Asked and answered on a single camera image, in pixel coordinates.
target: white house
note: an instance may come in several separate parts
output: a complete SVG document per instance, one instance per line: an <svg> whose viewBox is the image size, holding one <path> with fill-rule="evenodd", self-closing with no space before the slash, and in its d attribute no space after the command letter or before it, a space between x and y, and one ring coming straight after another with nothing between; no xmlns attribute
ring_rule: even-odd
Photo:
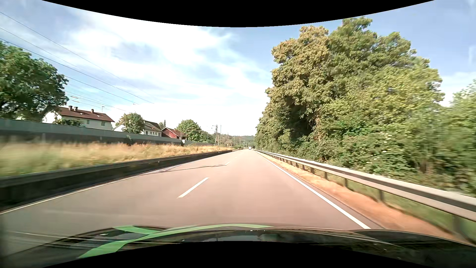
<svg viewBox="0 0 476 268"><path fill-rule="evenodd" d="M160 130L159 124L156 122L151 122L144 120L145 127L144 130L141 132L142 135L149 135L149 136L156 136L156 137L162 137L162 131ZM122 131L122 128L124 125L119 125L115 127L113 130L114 131Z"/></svg>
<svg viewBox="0 0 476 268"><path fill-rule="evenodd" d="M83 123L81 125L82 127L104 130L112 130L112 123L114 122L114 120L105 113L95 112L94 109L91 109L91 111L79 110L77 107L73 108L73 106L69 106L69 108L57 107L56 112L51 112L45 116L45 123L52 123L54 116L64 120L80 120Z"/></svg>

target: green foliage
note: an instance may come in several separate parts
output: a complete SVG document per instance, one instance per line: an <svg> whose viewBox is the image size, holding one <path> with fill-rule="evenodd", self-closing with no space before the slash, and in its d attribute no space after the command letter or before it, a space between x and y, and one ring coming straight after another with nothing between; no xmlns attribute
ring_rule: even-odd
<svg viewBox="0 0 476 268"><path fill-rule="evenodd" d="M368 18L302 27L274 47L259 148L476 195L476 82L452 106L438 71Z"/></svg>
<svg viewBox="0 0 476 268"><path fill-rule="evenodd" d="M76 120L76 119L55 118L55 121L53 121L53 124L65 124L65 125L81 126L83 124L83 122L81 120Z"/></svg>
<svg viewBox="0 0 476 268"><path fill-rule="evenodd" d="M140 134L145 127L145 122L142 116L138 113L123 114L116 126L124 125L122 132Z"/></svg>
<svg viewBox="0 0 476 268"><path fill-rule="evenodd" d="M43 59L0 41L0 117L41 122L68 98L64 75Z"/></svg>
<svg viewBox="0 0 476 268"><path fill-rule="evenodd" d="M159 125L160 130L164 129L166 127L165 125L165 120L163 122L157 123Z"/></svg>
<svg viewBox="0 0 476 268"><path fill-rule="evenodd" d="M178 124L177 128L178 131L187 135L187 139L194 142L202 141L202 129L200 126L193 120L187 119L182 120L180 124Z"/></svg>

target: road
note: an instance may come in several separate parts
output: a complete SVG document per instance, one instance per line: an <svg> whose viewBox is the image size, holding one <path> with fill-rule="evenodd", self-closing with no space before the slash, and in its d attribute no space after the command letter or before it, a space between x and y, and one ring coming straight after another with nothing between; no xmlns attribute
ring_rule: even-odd
<svg viewBox="0 0 476 268"><path fill-rule="evenodd" d="M240 150L43 200L1 214L6 255L93 230L266 223L380 228L261 154Z"/></svg>

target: car hood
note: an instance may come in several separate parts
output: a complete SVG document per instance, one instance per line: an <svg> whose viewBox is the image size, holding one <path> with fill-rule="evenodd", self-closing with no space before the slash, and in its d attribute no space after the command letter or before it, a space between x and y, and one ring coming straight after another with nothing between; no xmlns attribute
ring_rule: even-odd
<svg viewBox="0 0 476 268"><path fill-rule="evenodd" d="M53 242L9 256L9 262L21 264L18 267L46 267L78 258L166 244L267 241L304 243L389 258L408 258L407 261L433 267L438 265L445 267L442 266L444 261L454 262L465 258L464 256L474 256L467 262L476 263L476 247L473 245L440 237L383 229L339 230L270 223L220 223L181 227L130 225L95 230L71 237L55 235L55 238L57 239L51 239ZM446 250L446 255L442 254L442 248ZM38 259L48 261L40 263ZM29 260L38 266L25 263Z"/></svg>

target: tall grass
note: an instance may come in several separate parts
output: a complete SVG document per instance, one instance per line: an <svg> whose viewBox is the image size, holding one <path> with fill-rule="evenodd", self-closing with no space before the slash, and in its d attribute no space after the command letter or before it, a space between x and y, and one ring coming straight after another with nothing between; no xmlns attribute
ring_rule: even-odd
<svg viewBox="0 0 476 268"><path fill-rule="evenodd" d="M0 150L0 176L122 161L229 150L219 146L9 143Z"/></svg>

